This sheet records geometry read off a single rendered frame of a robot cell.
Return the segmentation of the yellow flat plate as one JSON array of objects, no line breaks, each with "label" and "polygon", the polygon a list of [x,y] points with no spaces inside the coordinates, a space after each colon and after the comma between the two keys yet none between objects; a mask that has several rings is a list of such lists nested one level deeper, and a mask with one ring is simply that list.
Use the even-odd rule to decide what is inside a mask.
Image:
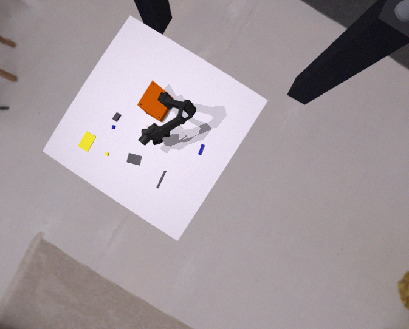
[{"label": "yellow flat plate", "polygon": [[83,135],[82,140],[80,141],[80,144],[78,145],[80,148],[85,150],[86,152],[89,151],[89,148],[93,144],[96,136],[92,135],[90,132],[86,131],[85,134]]}]

